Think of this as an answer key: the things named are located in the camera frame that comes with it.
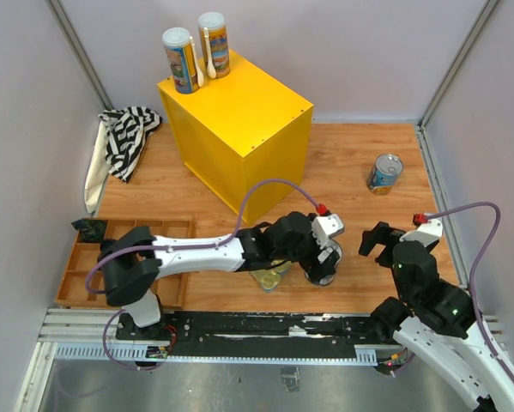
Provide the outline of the blue short can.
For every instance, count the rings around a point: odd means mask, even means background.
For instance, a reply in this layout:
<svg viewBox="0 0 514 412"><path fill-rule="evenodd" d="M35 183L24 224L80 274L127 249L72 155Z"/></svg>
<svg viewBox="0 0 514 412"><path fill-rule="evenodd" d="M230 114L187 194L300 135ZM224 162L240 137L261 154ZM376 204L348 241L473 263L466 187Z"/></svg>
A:
<svg viewBox="0 0 514 412"><path fill-rule="evenodd" d="M305 278L314 285L328 286L334 281L341 260L342 247L336 241L330 240L305 266Z"/></svg>

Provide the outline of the corn can with pull tab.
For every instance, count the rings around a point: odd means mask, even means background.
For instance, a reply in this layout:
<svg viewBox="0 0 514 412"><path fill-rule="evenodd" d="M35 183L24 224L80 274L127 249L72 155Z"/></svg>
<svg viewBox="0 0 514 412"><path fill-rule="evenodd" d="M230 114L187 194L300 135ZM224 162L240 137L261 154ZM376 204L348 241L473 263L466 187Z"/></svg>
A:
<svg viewBox="0 0 514 412"><path fill-rule="evenodd" d="M368 189L377 195L391 192L402 174L402 160L394 154L381 154L374 162L366 184Z"/></svg>

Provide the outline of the tall can mixed beans label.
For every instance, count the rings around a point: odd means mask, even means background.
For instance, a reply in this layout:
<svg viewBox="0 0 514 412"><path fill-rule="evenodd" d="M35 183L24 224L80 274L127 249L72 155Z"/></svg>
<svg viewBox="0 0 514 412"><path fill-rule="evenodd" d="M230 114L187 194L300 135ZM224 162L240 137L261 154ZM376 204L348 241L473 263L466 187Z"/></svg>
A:
<svg viewBox="0 0 514 412"><path fill-rule="evenodd" d="M230 72L229 47L225 17L206 12L198 18L198 30L205 69L210 79L220 79Z"/></svg>

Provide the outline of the tall can orange label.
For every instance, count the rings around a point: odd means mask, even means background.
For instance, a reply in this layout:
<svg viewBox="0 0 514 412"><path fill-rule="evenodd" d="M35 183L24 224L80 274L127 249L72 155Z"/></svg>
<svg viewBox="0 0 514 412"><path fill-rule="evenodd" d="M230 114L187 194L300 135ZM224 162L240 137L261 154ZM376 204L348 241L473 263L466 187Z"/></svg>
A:
<svg viewBox="0 0 514 412"><path fill-rule="evenodd" d="M195 42L183 27L172 27L162 34L174 87L181 94L195 93L203 85L203 74L197 64Z"/></svg>

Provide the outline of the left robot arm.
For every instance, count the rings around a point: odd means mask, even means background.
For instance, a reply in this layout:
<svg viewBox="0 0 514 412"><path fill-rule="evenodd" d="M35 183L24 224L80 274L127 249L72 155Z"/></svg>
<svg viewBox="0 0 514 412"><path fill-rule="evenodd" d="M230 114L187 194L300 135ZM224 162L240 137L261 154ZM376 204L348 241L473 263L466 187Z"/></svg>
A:
<svg viewBox="0 0 514 412"><path fill-rule="evenodd" d="M254 272L295 263L310 283L327 286L342 259L335 238L343 231L340 217L330 212L291 212L274 223L216 238L174 239L153 235L146 226L134 227L120 239L104 241L98 269L107 305L123 309L137 331L154 340L166 328L151 290L155 281L194 271Z"/></svg>

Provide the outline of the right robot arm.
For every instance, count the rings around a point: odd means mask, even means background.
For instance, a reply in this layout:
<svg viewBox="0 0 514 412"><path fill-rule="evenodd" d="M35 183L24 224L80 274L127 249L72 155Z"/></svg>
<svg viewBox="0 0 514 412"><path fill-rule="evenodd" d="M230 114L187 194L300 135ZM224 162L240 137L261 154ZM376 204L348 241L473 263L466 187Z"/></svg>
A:
<svg viewBox="0 0 514 412"><path fill-rule="evenodd" d="M367 256L390 270L397 295L371 314L372 336L397 342L433 368L473 411L514 411L514 366L502 353L471 296L441 279L432 249L443 234L438 219L405 232L379 222L362 234Z"/></svg>

